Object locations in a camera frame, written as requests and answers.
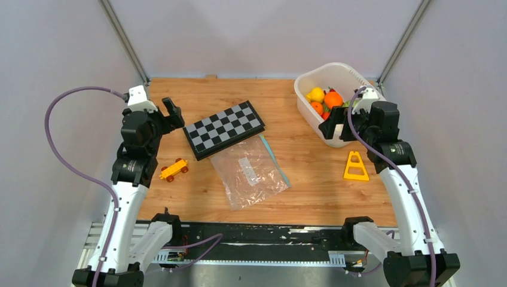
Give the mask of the clear zip top bag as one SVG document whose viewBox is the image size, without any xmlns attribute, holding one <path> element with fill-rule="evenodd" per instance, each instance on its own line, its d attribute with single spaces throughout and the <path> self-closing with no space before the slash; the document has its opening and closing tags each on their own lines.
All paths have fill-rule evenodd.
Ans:
<svg viewBox="0 0 507 287">
<path fill-rule="evenodd" d="M 211 156 L 231 210 L 260 203 L 291 187 L 264 135 L 255 135 Z"/>
</svg>

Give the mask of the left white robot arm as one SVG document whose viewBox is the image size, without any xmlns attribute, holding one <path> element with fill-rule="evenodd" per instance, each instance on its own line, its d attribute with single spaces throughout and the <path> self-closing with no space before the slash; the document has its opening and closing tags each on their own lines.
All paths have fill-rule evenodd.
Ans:
<svg viewBox="0 0 507 287">
<path fill-rule="evenodd" d="M 140 242 L 131 245 L 139 209 L 158 166 L 157 153 L 163 135 L 185 125 L 180 107 L 165 97 L 165 116 L 147 101 L 140 108 L 129 105 L 123 112 L 122 143 L 112 166 L 112 199 L 87 267 L 76 269 L 75 286 L 142 286 L 145 272 L 166 244 L 178 246 L 183 239 L 179 217 L 156 214 Z"/>
</svg>

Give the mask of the yellow triangular plastic stand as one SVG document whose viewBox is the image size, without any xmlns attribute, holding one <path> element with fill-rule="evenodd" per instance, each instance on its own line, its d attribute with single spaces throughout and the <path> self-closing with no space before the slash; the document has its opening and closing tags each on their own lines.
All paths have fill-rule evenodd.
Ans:
<svg viewBox="0 0 507 287">
<path fill-rule="evenodd" d="M 343 178 L 353 181 L 369 182 L 369 175 L 359 152 L 349 152 Z"/>
</svg>

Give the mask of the yellow toy brick car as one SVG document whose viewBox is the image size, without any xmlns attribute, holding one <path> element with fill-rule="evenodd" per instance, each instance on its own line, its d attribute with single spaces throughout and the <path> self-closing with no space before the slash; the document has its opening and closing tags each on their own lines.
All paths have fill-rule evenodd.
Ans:
<svg viewBox="0 0 507 287">
<path fill-rule="evenodd" d="M 171 166 L 163 166 L 159 178 L 167 182 L 174 181 L 175 175 L 178 173 L 187 173 L 189 171 L 188 161 L 177 158 Z"/>
</svg>

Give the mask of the white plastic basket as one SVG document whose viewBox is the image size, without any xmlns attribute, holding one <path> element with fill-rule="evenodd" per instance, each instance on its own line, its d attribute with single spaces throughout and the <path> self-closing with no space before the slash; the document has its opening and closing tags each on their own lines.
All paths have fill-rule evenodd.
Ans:
<svg viewBox="0 0 507 287">
<path fill-rule="evenodd" d="M 310 103 L 305 98 L 305 95 L 315 87 L 320 87 L 324 90 L 325 94 L 327 94 L 329 88 L 333 88 L 338 94 L 340 94 L 344 102 L 348 100 L 354 102 L 354 105 L 352 106 L 353 108 L 361 99 L 362 96 L 360 93 L 365 90 L 365 86 L 374 87 L 351 66 L 340 62 L 327 63 L 319 68 L 300 75 L 295 80 L 294 90 L 297 95 L 297 108 L 321 140 L 323 140 L 328 146 L 341 148 L 348 144 L 339 138 L 341 125 L 335 128 L 335 135 L 333 139 L 325 140 L 318 128 L 319 124 L 324 122 L 324 120 L 311 107 Z M 331 112 L 331 109 L 328 109 L 328 107 L 324 104 L 324 101 L 321 104 L 324 108 L 324 112 Z"/>
</svg>

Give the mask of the yellow toy pear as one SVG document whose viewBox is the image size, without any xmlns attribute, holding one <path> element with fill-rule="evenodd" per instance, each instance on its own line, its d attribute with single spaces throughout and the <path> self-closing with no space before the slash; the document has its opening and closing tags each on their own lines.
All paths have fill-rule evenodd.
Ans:
<svg viewBox="0 0 507 287">
<path fill-rule="evenodd" d="M 315 87 L 305 95 L 305 98 L 309 103 L 312 102 L 322 103 L 325 98 L 325 92 L 320 87 Z"/>
</svg>

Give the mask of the large toy orange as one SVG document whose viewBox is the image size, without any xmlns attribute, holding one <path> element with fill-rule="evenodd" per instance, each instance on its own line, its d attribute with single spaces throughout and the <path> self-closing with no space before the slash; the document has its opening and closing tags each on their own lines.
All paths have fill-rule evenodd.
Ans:
<svg viewBox="0 0 507 287">
<path fill-rule="evenodd" d="M 336 91 L 327 92 L 323 101 L 328 109 L 332 109 L 335 106 L 341 107 L 344 103 L 343 98 Z"/>
</svg>

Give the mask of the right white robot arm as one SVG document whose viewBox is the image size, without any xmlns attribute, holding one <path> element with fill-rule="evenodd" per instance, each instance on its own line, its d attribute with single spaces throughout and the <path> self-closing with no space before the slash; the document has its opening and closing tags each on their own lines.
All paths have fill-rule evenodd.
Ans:
<svg viewBox="0 0 507 287">
<path fill-rule="evenodd" d="M 334 107 L 319 130 L 332 139 L 343 125 L 340 139 L 359 141 L 386 187 L 399 239 L 395 240 L 368 216 L 346 218 L 341 241 L 348 249 L 363 246 L 381 263 L 389 286 L 443 286 L 460 268 L 459 257 L 448 253 L 427 214 L 420 191 L 417 162 L 408 142 L 399 138 L 396 104 L 378 101 L 368 111 Z"/>
</svg>

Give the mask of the small toy orange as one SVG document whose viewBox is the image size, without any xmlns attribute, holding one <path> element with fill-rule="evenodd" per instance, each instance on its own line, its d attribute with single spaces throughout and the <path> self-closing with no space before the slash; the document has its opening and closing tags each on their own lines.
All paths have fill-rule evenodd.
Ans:
<svg viewBox="0 0 507 287">
<path fill-rule="evenodd" d="M 319 116 L 324 113 L 324 108 L 320 102 L 311 102 L 310 105 Z"/>
</svg>

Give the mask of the black grey chessboard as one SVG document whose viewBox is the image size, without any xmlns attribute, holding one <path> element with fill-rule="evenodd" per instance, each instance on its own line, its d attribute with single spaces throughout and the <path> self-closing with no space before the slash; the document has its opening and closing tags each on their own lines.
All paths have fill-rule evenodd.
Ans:
<svg viewBox="0 0 507 287">
<path fill-rule="evenodd" d="M 200 161 L 265 130 L 250 101 L 244 101 L 183 128 L 196 160 Z"/>
</svg>

